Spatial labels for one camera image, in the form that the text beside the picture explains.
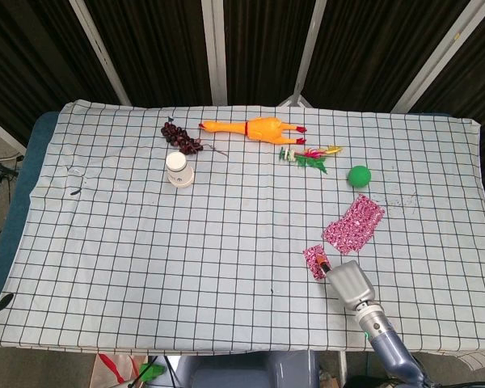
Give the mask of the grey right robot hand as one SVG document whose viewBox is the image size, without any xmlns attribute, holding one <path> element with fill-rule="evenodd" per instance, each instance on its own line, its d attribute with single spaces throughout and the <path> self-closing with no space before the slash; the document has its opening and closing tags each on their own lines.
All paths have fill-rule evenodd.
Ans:
<svg viewBox="0 0 485 388">
<path fill-rule="evenodd" d="M 375 301 L 375 290 L 355 260 L 331 267 L 327 258 L 316 255 L 314 262 L 347 310 L 358 311 Z"/>
</svg>

